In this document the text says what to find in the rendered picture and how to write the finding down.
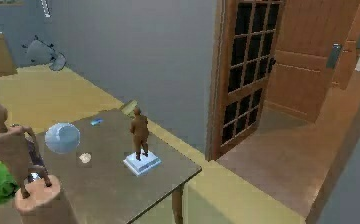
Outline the brown man statuette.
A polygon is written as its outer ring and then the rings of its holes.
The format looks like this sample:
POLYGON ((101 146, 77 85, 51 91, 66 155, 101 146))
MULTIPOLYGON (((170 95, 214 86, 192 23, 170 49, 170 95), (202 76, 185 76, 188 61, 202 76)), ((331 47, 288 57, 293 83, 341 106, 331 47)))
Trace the brown man statuette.
POLYGON ((133 135, 133 143, 135 147, 135 155, 138 161, 141 160, 141 155, 148 156, 148 119, 141 113, 138 107, 133 110, 134 119, 131 122, 130 132, 133 135))

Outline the brown door with glass panes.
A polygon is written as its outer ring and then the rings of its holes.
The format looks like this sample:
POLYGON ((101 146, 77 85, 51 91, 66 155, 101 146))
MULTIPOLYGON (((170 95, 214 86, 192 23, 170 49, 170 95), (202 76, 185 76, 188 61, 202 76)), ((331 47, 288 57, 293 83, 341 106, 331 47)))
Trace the brown door with glass panes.
POLYGON ((286 0, 218 0, 205 157, 217 160, 258 128, 286 0))

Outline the dark brown table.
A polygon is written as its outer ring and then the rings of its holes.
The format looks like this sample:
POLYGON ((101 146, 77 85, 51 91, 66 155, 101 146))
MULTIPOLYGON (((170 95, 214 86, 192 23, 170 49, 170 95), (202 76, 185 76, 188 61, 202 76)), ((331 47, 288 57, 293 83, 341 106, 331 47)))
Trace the dark brown table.
POLYGON ((161 163, 136 176, 123 163, 133 152, 129 132, 131 119, 118 109, 102 111, 103 119, 92 126, 90 117, 73 123, 81 134, 76 150, 56 154, 45 144, 43 132, 36 135, 48 172, 57 176, 80 224, 132 224, 167 196, 172 197, 176 224, 183 224, 184 185, 201 167, 155 135, 149 149, 161 163), (79 156, 90 153, 89 163, 79 156))

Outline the pale blue glass ball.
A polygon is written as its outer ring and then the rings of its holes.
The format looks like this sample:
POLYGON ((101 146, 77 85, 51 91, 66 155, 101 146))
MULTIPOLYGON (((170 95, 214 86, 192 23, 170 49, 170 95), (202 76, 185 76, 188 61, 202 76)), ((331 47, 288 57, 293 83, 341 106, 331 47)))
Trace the pale blue glass ball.
POLYGON ((57 123, 45 133, 45 144, 54 153, 67 154, 80 144, 80 131, 71 123, 57 123))

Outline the plain brown wooden door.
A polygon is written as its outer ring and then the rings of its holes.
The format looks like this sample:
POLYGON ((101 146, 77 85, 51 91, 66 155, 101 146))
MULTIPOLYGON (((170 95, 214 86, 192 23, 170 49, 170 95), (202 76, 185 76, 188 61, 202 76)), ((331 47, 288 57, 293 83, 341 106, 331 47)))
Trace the plain brown wooden door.
POLYGON ((360 0, 286 0, 269 78, 267 104, 309 122, 317 120, 332 83, 326 67, 343 44, 360 0))

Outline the brown abstract sculpture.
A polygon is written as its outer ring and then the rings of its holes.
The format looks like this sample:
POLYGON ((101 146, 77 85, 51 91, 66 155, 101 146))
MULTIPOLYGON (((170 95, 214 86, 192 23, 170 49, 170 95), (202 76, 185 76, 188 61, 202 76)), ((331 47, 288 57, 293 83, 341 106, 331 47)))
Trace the brown abstract sculpture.
POLYGON ((39 155, 33 129, 8 127, 7 118, 8 111, 0 104, 0 161, 20 187, 14 206, 22 224, 79 224, 60 180, 32 162, 31 145, 39 155))

